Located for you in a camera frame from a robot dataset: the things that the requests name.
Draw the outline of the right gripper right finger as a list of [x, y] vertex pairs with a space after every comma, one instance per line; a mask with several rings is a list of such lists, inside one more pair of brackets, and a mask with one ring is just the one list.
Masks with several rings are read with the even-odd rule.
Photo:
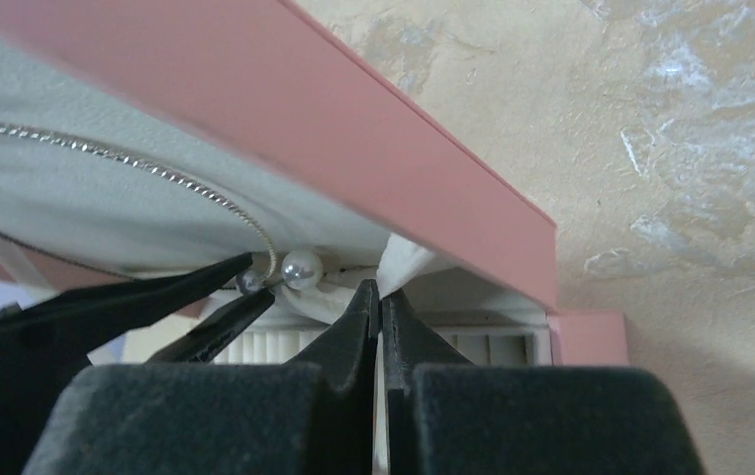
[[416, 315], [382, 302], [393, 474], [701, 474], [680, 409], [653, 374], [473, 364]]

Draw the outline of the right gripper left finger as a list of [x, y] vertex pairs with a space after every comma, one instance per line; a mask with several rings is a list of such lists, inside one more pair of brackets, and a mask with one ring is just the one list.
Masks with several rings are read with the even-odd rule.
[[60, 394], [28, 474], [368, 474], [379, 291], [278, 365], [92, 366]]

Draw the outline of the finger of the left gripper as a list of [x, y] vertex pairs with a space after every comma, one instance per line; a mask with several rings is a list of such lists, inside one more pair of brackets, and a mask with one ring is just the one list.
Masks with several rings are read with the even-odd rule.
[[190, 332], [154, 353], [147, 362], [212, 362], [274, 302], [274, 294], [267, 289], [241, 296], [223, 305]]
[[230, 283], [245, 253], [189, 273], [65, 291], [0, 312], [0, 474], [19, 474], [59, 394], [89, 352], [148, 327]]

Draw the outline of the pink jewelry box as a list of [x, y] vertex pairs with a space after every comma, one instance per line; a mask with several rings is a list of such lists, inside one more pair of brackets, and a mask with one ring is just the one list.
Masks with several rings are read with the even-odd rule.
[[560, 311], [555, 226], [291, 1], [0, 1], [0, 35], [544, 309], [538, 357], [625, 365], [618, 311]]

